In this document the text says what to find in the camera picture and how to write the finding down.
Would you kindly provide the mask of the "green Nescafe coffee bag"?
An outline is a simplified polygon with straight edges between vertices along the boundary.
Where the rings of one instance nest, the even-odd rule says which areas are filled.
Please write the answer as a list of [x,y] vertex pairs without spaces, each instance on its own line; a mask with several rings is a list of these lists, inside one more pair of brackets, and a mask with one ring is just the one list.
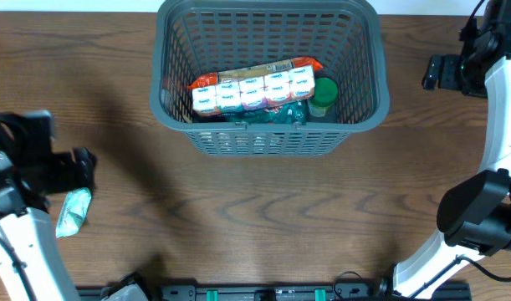
[[309,114],[305,100],[260,110],[246,111],[235,115],[225,115],[226,122],[248,124],[304,124]]

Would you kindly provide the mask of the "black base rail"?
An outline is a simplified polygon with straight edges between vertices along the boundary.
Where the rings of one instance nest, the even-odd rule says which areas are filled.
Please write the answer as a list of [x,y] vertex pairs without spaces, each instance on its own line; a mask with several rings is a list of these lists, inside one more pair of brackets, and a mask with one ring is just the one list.
[[145,300],[160,301],[287,301],[287,300],[397,300],[397,296],[375,294],[373,283],[361,278],[344,278],[329,283],[274,283],[267,285],[199,284],[192,280],[173,281],[152,287],[145,278],[133,273],[105,287],[78,287],[83,300],[111,300],[126,284],[143,290]]

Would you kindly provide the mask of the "green lid glass jar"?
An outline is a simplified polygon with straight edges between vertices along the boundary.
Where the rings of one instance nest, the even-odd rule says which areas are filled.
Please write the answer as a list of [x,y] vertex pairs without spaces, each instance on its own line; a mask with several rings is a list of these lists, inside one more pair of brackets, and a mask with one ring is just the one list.
[[325,117],[338,98],[339,88],[332,79],[317,78],[314,95],[308,101],[309,113],[316,118]]

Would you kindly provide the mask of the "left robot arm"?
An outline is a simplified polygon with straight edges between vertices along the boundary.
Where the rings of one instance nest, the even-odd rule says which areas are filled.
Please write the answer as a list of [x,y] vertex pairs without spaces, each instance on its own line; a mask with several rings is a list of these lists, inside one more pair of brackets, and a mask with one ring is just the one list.
[[0,279],[12,300],[78,300],[59,253],[47,197],[95,189],[84,147],[52,150],[47,110],[0,113]]

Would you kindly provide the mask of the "white tissue multipack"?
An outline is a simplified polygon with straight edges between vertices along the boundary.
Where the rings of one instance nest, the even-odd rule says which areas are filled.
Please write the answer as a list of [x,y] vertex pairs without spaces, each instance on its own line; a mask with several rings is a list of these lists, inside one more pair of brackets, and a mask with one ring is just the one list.
[[243,113],[308,99],[314,88],[311,65],[215,84],[210,78],[201,78],[192,87],[192,108],[200,116]]

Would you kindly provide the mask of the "grey plastic basket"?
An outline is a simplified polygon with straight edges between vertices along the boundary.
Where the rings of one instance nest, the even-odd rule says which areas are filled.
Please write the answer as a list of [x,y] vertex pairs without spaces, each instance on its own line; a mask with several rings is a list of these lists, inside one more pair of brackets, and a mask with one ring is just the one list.
[[[189,85],[200,75],[298,56],[322,64],[339,93],[330,112],[304,123],[204,120]],[[151,112],[211,156],[320,156],[377,127],[390,94],[381,21],[365,0],[164,2],[156,17]]]

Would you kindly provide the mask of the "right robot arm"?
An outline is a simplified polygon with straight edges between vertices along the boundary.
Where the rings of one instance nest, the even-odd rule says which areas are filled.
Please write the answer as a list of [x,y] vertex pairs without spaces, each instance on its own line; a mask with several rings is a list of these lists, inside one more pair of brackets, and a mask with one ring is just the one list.
[[431,57],[426,90],[450,89],[488,101],[483,158],[475,176],[448,190],[437,228],[379,282],[385,300],[427,300],[451,276],[480,259],[511,251],[511,0],[485,4],[483,21],[469,17],[459,55]]

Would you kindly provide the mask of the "orange spaghetti pasta pack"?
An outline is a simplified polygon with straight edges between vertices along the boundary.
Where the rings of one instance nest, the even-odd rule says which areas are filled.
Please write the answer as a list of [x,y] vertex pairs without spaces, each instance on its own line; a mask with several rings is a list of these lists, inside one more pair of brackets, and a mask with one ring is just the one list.
[[311,66],[314,71],[318,71],[323,68],[322,63],[314,58],[297,57],[242,69],[232,69],[203,74],[200,75],[195,81],[193,81],[192,84],[188,86],[188,89],[198,89],[209,85],[259,77],[306,66]]

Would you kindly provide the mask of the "light green small packet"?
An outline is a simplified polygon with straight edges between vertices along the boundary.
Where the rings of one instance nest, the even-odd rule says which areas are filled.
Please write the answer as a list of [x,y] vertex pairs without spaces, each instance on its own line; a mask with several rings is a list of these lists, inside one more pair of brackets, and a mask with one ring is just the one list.
[[89,188],[79,188],[66,195],[55,228],[56,238],[70,237],[79,232],[91,201],[92,193]]

